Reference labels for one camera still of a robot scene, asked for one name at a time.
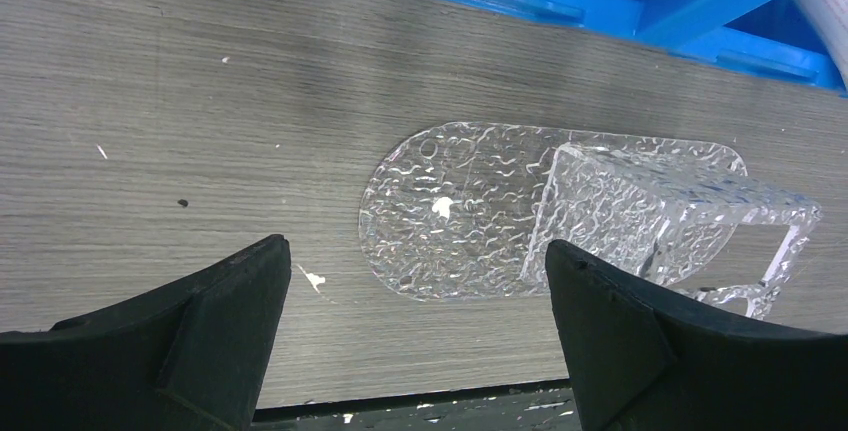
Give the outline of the clear acrylic toothbrush holder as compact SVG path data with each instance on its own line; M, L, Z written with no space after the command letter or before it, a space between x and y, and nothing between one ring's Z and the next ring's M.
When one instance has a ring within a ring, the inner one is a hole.
M520 279L535 292L548 292L546 249L565 240L625 272L675 288L703 269L738 226L784 226L787 233L756 282L682 292L715 307L745 305L747 317L762 319L789 280L820 211L815 201L729 165L564 144L553 156Z

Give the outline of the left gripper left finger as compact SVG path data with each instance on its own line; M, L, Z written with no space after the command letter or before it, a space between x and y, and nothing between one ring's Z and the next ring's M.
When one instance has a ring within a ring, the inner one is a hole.
M245 430L291 280L270 235L168 284L1 336L5 430Z

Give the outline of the white toothpaste tube red cap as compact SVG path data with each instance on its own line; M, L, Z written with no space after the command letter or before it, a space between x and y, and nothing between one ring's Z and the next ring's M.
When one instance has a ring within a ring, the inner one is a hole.
M794 0L847 85L847 0Z

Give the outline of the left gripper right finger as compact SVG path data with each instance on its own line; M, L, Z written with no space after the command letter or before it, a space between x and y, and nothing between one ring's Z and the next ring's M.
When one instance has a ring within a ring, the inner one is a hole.
M547 248L552 311L586 430L843 430L847 339L747 318Z

